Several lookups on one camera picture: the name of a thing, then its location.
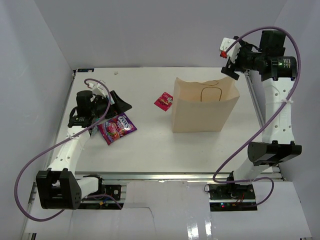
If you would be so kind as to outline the small red snack packet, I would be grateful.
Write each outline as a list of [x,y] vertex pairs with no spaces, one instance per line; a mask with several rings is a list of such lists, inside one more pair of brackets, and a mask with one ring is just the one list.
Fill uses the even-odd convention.
[[173,104],[173,96],[167,92],[164,92],[155,102],[154,104],[162,109],[163,111],[167,111]]

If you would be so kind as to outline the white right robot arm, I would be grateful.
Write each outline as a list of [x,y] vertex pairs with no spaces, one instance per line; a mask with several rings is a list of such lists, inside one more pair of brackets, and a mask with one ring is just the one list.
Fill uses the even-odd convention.
[[295,143],[292,127],[292,95],[301,74],[301,56],[293,37],[280,28],[263,28],[259,46],[242,37],[224,38],[220,55],[227,59],[221,72],[234,80],[238,72],[257,71],[265,95],[266,122],[258,131],[260,142],[252,136],[244,145],[247,159],[227,179],[226,195],[236,200],[249,185],[270,167],[286,162],[302,153]]

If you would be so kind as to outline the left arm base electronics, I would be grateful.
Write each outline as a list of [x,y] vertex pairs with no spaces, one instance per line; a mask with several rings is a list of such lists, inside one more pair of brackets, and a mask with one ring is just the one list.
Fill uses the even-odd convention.
[[80,210],[121,210],[126,197],[126,187],[120,184],[103,184],[101,191],[84,198]]

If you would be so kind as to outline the purple Fox's candy bag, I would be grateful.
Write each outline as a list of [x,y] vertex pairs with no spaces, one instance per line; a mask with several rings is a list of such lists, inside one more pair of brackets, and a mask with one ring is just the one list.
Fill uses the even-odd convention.
[[110,118],[97,127],[108,146],[137,130],[137,127],[125,113]]

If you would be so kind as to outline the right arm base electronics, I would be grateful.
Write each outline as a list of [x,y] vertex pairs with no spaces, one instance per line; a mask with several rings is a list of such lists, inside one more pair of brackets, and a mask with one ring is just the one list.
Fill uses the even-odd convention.
[[206,184],[203,188],[209,196],[211,212],[257,211],[253,185]]

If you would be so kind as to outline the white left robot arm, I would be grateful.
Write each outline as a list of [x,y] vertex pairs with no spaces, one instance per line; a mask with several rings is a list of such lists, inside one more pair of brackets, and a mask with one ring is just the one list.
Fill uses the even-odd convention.
[[[222,111],[227,94],[238,95],[237,82],[216,68],[140,67],[97,68],[75,77],[67,111],[76,105],[76,93],[84,90],[84,80],[103,80],[131,105],[128,121],[137,130],[107,144],[100,133],[67,128],[65,114],[59,146],[50,164],[52,171],[80,173],[211,173],[225,161],[244,139],[240,133],[241,100],[231,99],[234,108],[222,128]],[[192,107],[186,113],[176,106],[163,111],[155,100],[164,92],[177,95],[179,84],[197,89]]]

